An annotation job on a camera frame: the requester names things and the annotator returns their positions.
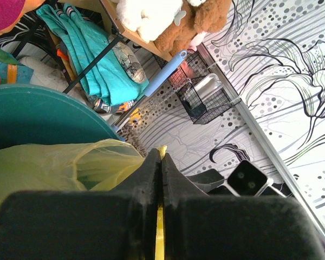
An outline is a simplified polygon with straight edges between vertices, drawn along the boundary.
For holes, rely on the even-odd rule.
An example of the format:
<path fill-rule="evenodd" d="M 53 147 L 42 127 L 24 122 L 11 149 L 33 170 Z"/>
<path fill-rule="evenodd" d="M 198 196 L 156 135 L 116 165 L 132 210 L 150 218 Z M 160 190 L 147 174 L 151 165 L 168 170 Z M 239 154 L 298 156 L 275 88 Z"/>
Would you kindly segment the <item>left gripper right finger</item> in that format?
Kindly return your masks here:
<path fill-rule="evenodd" d="M 207 195 L 169 154 L 162 181 L 166 259 L 325 259 L 296 199 Z"/>

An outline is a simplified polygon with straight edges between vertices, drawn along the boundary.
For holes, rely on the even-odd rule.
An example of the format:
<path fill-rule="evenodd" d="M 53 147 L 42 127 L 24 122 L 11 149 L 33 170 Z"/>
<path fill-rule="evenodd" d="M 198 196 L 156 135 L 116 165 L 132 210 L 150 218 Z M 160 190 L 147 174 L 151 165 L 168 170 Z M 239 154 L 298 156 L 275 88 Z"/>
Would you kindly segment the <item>teal plastic trash bin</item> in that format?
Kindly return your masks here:
<path fill-rule="evenodd" d="M 119 139 L 79 100 L 30 84 L 0 85 L 0 150 L 25 144 L 80 144 Z"/>

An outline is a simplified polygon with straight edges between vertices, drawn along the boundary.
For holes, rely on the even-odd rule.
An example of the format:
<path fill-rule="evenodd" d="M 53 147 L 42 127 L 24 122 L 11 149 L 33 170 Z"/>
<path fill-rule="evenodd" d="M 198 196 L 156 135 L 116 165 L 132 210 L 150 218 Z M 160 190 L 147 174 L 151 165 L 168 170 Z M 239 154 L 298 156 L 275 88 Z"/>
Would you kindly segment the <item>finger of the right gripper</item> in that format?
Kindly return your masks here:
<path fill-rule="evenodd" d="M 187 179 L 210 196 L 234 196 L 234 193 L 225 184 L 225 177 L 215 169 L 187 176 Z"/>

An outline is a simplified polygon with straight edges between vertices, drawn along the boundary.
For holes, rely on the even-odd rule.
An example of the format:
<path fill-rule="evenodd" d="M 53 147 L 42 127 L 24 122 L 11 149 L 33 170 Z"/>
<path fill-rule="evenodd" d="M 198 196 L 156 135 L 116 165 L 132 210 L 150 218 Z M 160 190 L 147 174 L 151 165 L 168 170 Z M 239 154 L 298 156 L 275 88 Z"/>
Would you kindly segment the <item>light blue floor squeegee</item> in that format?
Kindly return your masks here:
<path fill-rule="evenodd" d="M 182 64 L 186 56 L 186 50 L 180 51 L 161 69 L 160 72 L 157 73 L 156 77 L 151 80 L 148 86 L 144 89 L 142 97 L 138 99 L 128 111 L 124 112 L 123 115 L 120 116 L 117 121 L 111 125 L 111 128 L 114 132 L 117 132 L 123 127 L 123 125 L 126 124 L 131 115 L 134 113 L 135 109 L 138 108 L 146 99 L 150 98 L 160 88 L 160 86 Z"/>

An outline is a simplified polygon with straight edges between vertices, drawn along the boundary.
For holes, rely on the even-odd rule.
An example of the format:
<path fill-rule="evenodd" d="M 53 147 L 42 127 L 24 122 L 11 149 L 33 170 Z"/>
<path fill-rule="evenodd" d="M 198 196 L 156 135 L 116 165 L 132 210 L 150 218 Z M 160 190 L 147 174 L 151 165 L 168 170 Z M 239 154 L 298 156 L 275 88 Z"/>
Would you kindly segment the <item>yellow translucent trash bag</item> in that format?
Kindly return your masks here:
<path fill-rule="evenodd" d="M 1 149 L 0 206 L 9 195 L 22 191 L 110 191 L 146 157 L 130 144 L 114 139 Z"/>

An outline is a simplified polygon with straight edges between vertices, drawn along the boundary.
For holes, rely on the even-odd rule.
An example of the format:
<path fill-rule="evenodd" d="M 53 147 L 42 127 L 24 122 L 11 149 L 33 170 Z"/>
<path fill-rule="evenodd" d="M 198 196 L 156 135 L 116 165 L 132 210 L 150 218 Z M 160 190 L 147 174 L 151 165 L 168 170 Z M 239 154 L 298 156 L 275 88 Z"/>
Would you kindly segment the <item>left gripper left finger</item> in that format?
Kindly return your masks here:
<path fill-rule="evenodd" d="M 154 259 L 161 157 L 107 192 L 22 191 L 0 206 L 0 259 Z"/>

